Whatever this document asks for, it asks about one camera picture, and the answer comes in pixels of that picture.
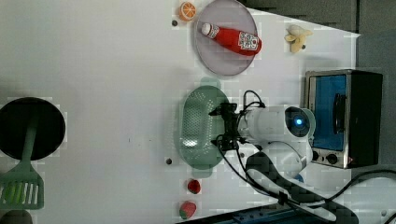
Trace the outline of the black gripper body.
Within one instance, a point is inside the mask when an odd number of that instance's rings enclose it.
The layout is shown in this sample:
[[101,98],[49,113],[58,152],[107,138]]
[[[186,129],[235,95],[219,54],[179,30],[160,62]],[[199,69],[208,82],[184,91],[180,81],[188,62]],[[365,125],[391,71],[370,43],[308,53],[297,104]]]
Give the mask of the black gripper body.
[[221,147],[223,150],[237,150],[239,133],[238,115],[235,113],[237,104],[222,103],[221,117],[224,121],[224,135],[221,137]]

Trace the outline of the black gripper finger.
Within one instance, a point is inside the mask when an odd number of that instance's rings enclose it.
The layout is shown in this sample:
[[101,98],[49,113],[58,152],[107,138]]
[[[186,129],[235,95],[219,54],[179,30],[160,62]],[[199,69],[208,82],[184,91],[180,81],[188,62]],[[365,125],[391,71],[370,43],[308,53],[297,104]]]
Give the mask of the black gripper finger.
[[216,146],[218,149],[224,149],[224,144],[221,139],[212,140],[211,143]]
[[213,111],[209,112],[209,116],[220,116],[222,114],[222,107],[219,105]]

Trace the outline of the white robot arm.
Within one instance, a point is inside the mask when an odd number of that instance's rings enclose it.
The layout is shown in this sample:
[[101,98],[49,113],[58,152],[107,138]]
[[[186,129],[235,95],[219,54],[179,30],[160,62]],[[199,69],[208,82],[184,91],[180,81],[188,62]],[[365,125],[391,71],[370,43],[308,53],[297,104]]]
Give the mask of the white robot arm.
[[220,116],[224,133],[212,141],[221,153],[251,144],[257,151],[241,162],[246,181],[260,193],[288,203],[332,224],[359,224],[358,216],[296,180],[296,176],[313,159],[309,133],[315,128],[312,112],[295,106],[259,104],[235,112],[236,105],[222,103],[209,114]]

